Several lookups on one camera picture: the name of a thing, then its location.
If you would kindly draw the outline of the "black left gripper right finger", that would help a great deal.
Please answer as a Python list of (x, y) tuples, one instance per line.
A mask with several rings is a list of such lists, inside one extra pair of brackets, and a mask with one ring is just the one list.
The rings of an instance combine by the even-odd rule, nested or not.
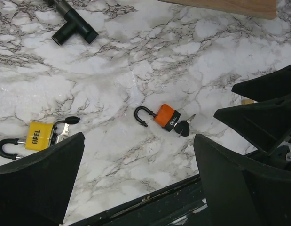
[(215, 226), (291, 226), (291, 161), (233, 152), (204, 135), (194, 152)]

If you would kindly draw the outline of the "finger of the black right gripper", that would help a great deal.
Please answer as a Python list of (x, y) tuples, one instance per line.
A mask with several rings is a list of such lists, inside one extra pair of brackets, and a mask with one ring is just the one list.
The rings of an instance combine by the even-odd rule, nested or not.
[(267, 101), (289, 95), (291, 94), (291, 65), (235, 84), (232, 92), (254, 101)]
[(214, 118), (231, 127), (257, 149), (271, 153), (291, 135), (291, 94), (219, 109)]

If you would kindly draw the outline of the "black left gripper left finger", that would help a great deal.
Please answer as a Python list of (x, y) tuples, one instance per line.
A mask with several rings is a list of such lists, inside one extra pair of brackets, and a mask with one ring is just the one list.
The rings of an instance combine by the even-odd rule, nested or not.
[(63, 223), (84, 141), (80, 132), (43, 151), (0, 166), (0, 226)]

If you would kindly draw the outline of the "yellow padlock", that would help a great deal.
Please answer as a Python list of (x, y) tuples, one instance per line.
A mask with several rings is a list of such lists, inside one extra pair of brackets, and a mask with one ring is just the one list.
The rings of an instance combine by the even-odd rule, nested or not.
[(7, 138), (0, 141), (0, 156), (14, 161), (23, 158), (19, 154), (5, 152), (4, 145), (6, 144), (22, 144), (25, 146), (25, 149), (42, 151), (51, 146), (51, 138), (54, 131), (54, 123), (31, 122), (25, 141), (21, 141), (18, 138)]

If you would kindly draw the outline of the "orange padlock black keys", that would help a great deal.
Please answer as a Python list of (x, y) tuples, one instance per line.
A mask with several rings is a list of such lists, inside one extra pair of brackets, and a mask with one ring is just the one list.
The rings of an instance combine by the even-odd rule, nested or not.
[(190, 123), (195, 118), (196, 114), (193, 114), (186, 120), (182, 120), (174, 126), (174, 131), (182, 137), (188, 137), (190, 135)]

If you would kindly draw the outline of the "small brass padlock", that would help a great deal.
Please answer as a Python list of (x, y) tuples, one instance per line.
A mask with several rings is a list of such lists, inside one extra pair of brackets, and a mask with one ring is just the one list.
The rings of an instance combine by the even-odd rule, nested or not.
[(248, 105), (248, 104), (253, 104), (253, 103), (255, 103), (255, 101), (251, 99), (242, 100), (242, 105)]

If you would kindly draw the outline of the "wooden board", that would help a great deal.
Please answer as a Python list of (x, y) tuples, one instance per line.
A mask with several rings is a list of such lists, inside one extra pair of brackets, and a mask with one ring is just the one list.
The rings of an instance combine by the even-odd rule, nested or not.
[(276, 0), (165, 0), (165, 2), (264, 19), (274, 19), (277, 16)]

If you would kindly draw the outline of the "yellow padlock keys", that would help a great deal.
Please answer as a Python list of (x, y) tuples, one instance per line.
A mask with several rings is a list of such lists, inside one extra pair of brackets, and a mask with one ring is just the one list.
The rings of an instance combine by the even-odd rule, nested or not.
[[(69, 126), (79, 123), (80, 118), (77, 116), (70, 116), (64, 120), (56, 122), (53, 126), (51, 135), (51, 145), (55, 145), (69, 137)], [(63, 130), (58, 132), (58, 125), (63, 125)]]

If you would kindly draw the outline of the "black table edge rail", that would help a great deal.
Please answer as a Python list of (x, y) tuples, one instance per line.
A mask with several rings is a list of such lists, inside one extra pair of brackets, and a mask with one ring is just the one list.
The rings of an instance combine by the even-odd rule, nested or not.
[[(282, 154), (255, 151), (245, 155), (286, 161)], [(213, 226), (200, 174), (79, 221), (80, 226), (173, 226), (182, 220), (186, 226)]]

